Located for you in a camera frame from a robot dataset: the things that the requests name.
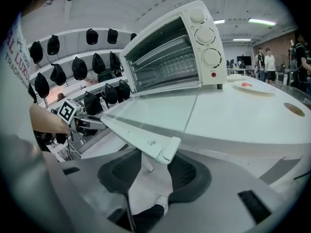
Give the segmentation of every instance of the monitor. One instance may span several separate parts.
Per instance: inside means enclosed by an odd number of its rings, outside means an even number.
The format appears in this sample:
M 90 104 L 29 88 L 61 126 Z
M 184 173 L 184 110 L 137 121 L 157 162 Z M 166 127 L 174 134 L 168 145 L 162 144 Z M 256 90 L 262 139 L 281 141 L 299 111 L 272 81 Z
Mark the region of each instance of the monitor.
M 237 56 L 238 62 L 243 61 L 244 65 L 251 66 L 252 65 L 252 58 L 251 56 Z

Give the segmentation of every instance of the person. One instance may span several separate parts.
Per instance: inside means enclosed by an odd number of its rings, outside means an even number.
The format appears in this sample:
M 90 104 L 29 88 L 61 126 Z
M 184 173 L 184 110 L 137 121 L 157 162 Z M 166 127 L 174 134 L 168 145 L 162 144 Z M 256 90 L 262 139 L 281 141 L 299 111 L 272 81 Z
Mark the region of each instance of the person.
M 265 81 L 268 83 L 269 81 L 274 82 L 276 79 L 276 59 L 271 54 L 270 48 L 266 49 L 266 57 L 264 58 L 265 65 Z
M 295 56 L 297 61 L 297 72 L 294 74 L 294 86 L 303 92 L 307 92 L 308 72 L 311 73 L 311 67 L 307 64 L 307 55 L 304 48 L 305 38 L 301 35 L 300 30 L 294 32 L 295 35 Z
M 65 95 L 64 93 L 58 93 L 57 94 L 57 102 L 59 102 L 60 100 L 64 99 L 65 98 Z
M 160 196 L 153 207 L 139 214 L 133 215 L 133 221 L 136 227 L 135 232 L 147 233 L 164 216 L 167 212 L 167 207 L 167 198 Z M 131 231 L 127 213 L 124 213 L 116 224 Z
M 91 85 L 97 84 L 98 83 L 98 78 L 96 73 L 92 70 L 87 73 L 86 78 L 84 79 L 86 81 L 86 86 L 90 87 Z
M 37 141 L 33 130 L 70 134 L 68 125 L 59 116 L 33 103 L 28 93 L 31 59 L 20 21 L 22 15 L 39 8 L 46 1 L 31 0 L 16 17 L 0 47 L 0 134 L 18 135 L 35 146 Z
M 257 59 L 258 59 L 258 69 L 260 71 L 259 79 L 261 81 L 265 81 L 264 55 L 263 55 L 263 48 L 262 47 L 258 47 Z

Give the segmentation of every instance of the oven knob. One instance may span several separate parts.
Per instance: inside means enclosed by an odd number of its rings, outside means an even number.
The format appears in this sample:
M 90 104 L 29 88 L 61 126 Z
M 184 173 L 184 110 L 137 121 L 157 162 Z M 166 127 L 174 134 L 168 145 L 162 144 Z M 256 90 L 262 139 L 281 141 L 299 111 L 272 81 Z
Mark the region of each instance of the oven knob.
M 200 9 L 192 9 L 189 11 L 189 19 L 192 22 L 202 22 L 205 20 L 205 14 Z
M 220 55 L 213 49 L 207 49 L 203 52 L 203 60 L 209 66 L 216 66 L 220 63 Z
M 215 39 L 214 32 L 209 28 L 200 28 L 195 33 L 195 39 L 203 45 L 211 43 Z

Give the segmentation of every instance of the shoe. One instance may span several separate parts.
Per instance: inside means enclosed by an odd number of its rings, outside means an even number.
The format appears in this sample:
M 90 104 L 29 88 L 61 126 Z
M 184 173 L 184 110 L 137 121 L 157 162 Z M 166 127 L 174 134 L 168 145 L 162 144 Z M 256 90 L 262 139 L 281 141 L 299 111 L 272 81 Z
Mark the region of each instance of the shoe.
M 156 202 L 155 202 L 155 205 L 158 204 L 158 205 L 161 205 L 163 208 L 164 208 L 164 213 L 166 213 L 167 211 L 167 197 L 165 196 L 160 196 L 157 198 Z

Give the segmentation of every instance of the white plate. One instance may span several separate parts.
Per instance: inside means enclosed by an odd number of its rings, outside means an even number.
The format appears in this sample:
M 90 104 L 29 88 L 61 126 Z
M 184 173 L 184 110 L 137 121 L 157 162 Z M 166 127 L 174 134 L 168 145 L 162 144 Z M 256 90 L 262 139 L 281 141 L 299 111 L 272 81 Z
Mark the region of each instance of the white plate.
M 228 76 L 228 82 L 234 82 L 237 80 L 246 80 L 246 77 L 241 74 L 230 74 Z
M 242 83 L 249 83 L 252 86 L 242 86 Z M 268 93 L 268 94 L 274 93 L 274 91 L 272 89 L 269 89 L 268 87 L 266 87 L 266 86 L 268 86 L 268 84 L 266 84 L 264 82 L 255 83 L 255 82 L 250 82 L 249 80 L 247 80 L 247 81 L 235 81 L 233 83 L 233 85 L 238 87 L 238 88 L 245 89 L 248 91 Z

